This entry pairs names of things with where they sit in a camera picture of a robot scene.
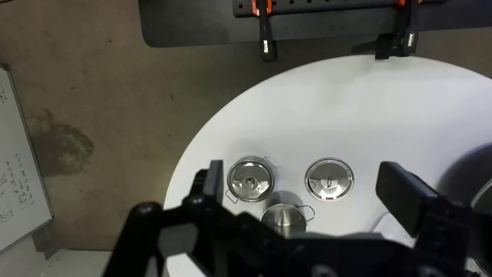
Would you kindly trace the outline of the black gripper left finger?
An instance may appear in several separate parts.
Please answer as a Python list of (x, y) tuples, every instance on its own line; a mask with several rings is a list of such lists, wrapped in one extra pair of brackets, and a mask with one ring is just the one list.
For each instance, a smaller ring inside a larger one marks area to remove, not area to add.
[(223, 162), (212, 161), (207, 170), (199, 170), (192, 182), (193, 196), (212, 197), (216, 204), (223, 201)]

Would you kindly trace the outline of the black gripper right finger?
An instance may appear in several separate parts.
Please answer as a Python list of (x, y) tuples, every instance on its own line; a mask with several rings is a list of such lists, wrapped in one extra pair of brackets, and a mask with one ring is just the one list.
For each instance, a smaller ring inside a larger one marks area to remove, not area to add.
[(427, 207), (439, 199), (433, 188), (395, 162), (379, 164), (375, 193), (410, 237), (418, 236)]

